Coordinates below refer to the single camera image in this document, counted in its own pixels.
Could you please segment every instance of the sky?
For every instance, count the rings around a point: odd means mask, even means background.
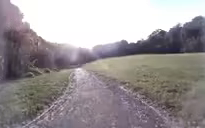
[[[205,15],[205,0],[11,0],[44,39],[92,48],[136,42]]]

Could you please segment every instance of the bush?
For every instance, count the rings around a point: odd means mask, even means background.
[[[23,77],[24,78],[33,78],[33,77],[35,77],[35,75],[32,72],[28,72],[28,73],[24,74]]]
[[[52,71],[48,68],[44,69],[44,73],[51,73]]]
[[[29,72],[32,72],[35,76],[43,74],[43,72],[39,68],[29,68]]]

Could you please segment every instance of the gravel path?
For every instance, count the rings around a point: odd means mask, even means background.
[[[168,128],[153,109],[83,69],[73,91],[26,128]]]

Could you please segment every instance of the green grass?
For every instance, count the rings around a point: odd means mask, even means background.
[[[205,118],[205,53],[117,57],[84,68],[125,81],[176,117]]]
[[[62,95],[70,73],[65,70],[1,84],[0,127],[15,127],[42,113]]]

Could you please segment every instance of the treeline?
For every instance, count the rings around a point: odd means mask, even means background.
[[[88,49],[44,40],[10,0],[0,0],[0,81],[33,77],[91,61]]]
[[[169,31],[157,29],[148,39],[136,43],[122,40],[97,45],[93,52],[100,58],[146,53],[205,52],[205,17],[197,16],[183,25],[177,24]]]

